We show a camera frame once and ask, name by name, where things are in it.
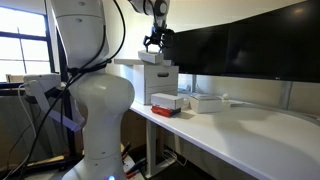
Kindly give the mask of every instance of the small white box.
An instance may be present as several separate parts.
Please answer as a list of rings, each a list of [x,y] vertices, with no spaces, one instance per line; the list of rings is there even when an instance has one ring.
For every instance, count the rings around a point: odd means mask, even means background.
[[[134,100],[140,104],[151,104],[155,93],[178,94],[178,66],[135,65],[132,74]]]
[[[222,100],[218,97],[211,99],[197,99],[196,97],[189,97],[190,106],[196,113],[212,113],[223,110]]]
[[[151,95],[151,104],[175,110],[183,106],[183,98],[163,93],[156,93]]]
[[[152,52],[152,51],[149,51],[149,52],[146,52],[145,50],[139,51],[138,57],[143,61],[147,61],[153,64],[158,64],[163,61],[163,53]]]

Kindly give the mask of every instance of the table surface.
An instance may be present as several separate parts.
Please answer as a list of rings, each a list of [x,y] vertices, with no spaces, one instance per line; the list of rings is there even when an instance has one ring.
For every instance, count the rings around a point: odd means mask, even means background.
[[[249,107],[171,118],[137,102],[131,110],[258,179],[320,179],[319,124]]]

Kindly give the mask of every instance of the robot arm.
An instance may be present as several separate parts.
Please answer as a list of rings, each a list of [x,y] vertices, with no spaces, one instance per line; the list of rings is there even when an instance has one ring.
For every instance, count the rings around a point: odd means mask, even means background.
[[[167,29],[167,14],[170,0],[128,0],[138,13],[144,13],[154,17],[151,36],[145,36],[143,45],[148,52],[148,46],[158,45],[160,50],[166,47],[163,35],[173,34],[171,29]]]

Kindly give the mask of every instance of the cardboard box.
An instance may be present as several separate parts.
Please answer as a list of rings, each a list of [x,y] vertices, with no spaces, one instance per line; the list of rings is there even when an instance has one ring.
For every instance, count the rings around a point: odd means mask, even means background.
[[[178,74],[178,66],[133,66],[134,100],[144,105],[150,105],[152,94],[165,93],[176,96],[178,94]]]
[[[163,93],[156,93],[151,95],[151,104],[175,110],[180,109],[183,106],[183,98]]]
[[[196,97],[189,97],[190,106],[196,113],[212,113],[223,110],[222,100],[218,97],[211,99],[197,99]]]

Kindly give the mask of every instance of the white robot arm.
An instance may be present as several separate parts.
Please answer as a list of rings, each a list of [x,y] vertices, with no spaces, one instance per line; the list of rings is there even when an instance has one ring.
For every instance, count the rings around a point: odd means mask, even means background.
[[[69,69],[92,68],[106,61],[109,45],[102,0],[51,0]],[[164,47],[169,0],[129,0],[134,9],[154,17],[150,44]],[[120,153],[120,124],[134,99],[134,89],[125,79],[103,72],[88,73],[69,88],[77,102],[88,108],[83,130],[85,157],[65,180],[115,179],[126,176]]]

